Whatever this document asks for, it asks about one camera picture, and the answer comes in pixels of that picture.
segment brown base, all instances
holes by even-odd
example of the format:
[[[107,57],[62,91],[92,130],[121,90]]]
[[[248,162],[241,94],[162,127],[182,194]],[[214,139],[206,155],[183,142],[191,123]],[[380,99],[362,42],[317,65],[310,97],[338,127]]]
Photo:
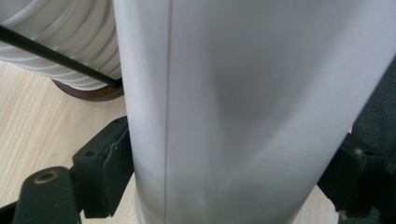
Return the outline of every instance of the brown base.
[[[55,80],[52,81],[59,89],[61,89],[61,91],[64,91],[65,93],[74,96],[78,99],[86,100],[86,101],[95,101],[95,102],[109,101],[109,100],[114,100],[123,95],[122,85],[117,88],[106,86],[96,91],[78,91],[67,85],[64,85],[59,81],[55,81]]]

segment dark fabric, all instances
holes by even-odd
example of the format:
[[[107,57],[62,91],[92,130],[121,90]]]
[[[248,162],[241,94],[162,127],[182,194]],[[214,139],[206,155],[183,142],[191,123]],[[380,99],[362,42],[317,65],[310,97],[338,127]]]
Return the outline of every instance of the dark fabric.
[[[383,151],[396,163],[396,60],[378,83],[353,125],[352,132],[361,140]],[[340,220],[340,224],[375,224],[378,212],[373,211],[369,218]]]

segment wooden base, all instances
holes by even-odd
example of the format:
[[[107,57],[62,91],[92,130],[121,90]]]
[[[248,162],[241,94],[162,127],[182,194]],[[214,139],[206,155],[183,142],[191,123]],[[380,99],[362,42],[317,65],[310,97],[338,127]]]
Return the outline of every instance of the wooden base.
[[[78,91],[67,85],[64,85],[59,81],[55,81],[55,80],[52,81],[59,89],[61,89],[61,91],[64,91],[65,93],[74,96],[78,99],[86,100],[86,101],[103,102],[103,101],[116,99],[123,95],[122,85],[119,86],[118,88],[106,86],[96,91]]]

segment brown saucer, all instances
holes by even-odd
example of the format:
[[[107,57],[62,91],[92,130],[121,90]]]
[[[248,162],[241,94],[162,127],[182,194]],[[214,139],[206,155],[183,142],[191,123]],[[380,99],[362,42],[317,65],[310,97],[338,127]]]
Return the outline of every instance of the brown saucer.
[[[117,88],[106,86],[96,91],[78,91],[67,85],[64,85],[59,81],[55,81],[55,80],[52,81],[59,89],[61,89],[61,91],[64,91],[65,93],[74,96],[78,99],[86,100],[86,101],[103,102],[103,101],[114,100],[123,95],[122,85],[120,85]]]

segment tabletop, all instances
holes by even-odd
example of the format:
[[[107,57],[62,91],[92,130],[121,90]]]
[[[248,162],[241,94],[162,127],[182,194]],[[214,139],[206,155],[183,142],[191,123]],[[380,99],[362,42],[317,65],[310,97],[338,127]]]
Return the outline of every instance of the tabletop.
[[[0,206],[18,200],[23,180],[72,156],[111,120],[126,115],[124,97],[87,102],[60,91],[47,77],[0,62]],[[134,176],[112,218],[82,223],[135,223]],[[314,187],[294,224],[335,224],[332,203]]]

